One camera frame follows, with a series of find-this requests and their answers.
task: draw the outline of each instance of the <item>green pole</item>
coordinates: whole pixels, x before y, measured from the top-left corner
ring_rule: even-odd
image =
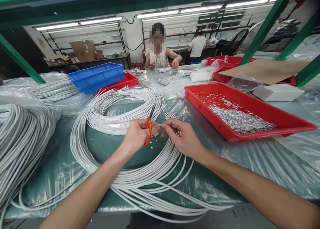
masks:
[[[254,53],[259,49],[259,46],[262,44],[264,38],[267,36],[268,32],[279,18],[280,14],[284,11],[288,4],[289,0],[277,0],[276,3],[273,5],[272,9],[270,10],[269,14],[267,15],[266,19],[261,25],[256,36],[253,38],[247,52],[243,56],[243,59],[240,65],[249,63],[252,59]]]
[[[286,46],[282,53],[276,60],[286,60],[286,57],[290,55],[302,42],[310,35],[310,33],[319,24],[320,19],[320,8],[317,12],[309,19],[309,21],[302,27],[302,29],[296,34],[292,41]]]
[[[38,84],[46,83],[44,79],[32,68],[31,65],[10,45],[10,43],[0,34],[0,48],[8,54],[32,79]]]
[[[320,73],[320,55],[311,61],[302,71],[296,75],[296,86],[304,86],[313,77]]]

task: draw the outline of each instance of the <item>blue plastic crate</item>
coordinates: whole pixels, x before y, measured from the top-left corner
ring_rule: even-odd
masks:
[[[80,88],[87,87],[100,83],[111,76],[123,73],[123,65],[115,63],[106,63],[97,65],[91,68],[67,74],[72,83],[80,90]]]
[[[101,88],[107,87],[111,84],[114,84],[120,80],[123,80],[124,77],[124,72],[122,71],[120,74],[110,76],[108,78],[105,78],[104,80],[97,82],[95,84],[87,85],[84,87],[78,88],[79,91],[81,91],[84,94],[91,94],[95,93],[97,90],[100,90]]]

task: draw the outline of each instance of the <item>white top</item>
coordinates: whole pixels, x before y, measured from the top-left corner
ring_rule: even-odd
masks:
[[[159,55],[150,51],[150,64],[152,62],[156,63],[156,68],[166,68],[169,67],[168,58],[166,58],[166,52],[161,52]]]
[[[207,43],[206,37],[203,37],[203,36],[195,37],[189,45],[190,47],[192,47],[190,57],[193,57],[193,58],[200,57],[206,43]]]

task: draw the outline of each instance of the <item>white box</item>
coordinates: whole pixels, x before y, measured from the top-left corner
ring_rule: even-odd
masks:
[[[259,85],[253,94],[263,101],[293,101],[304,93],[288,84]]]

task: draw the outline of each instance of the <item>white t-shirt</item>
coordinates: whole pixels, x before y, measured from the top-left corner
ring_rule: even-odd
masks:
[[[206,42],[206,37],[199,36],[194,38],[189,45],[190,47],[192,47],[190,57],[200,57],[203,47],[206,45]]]

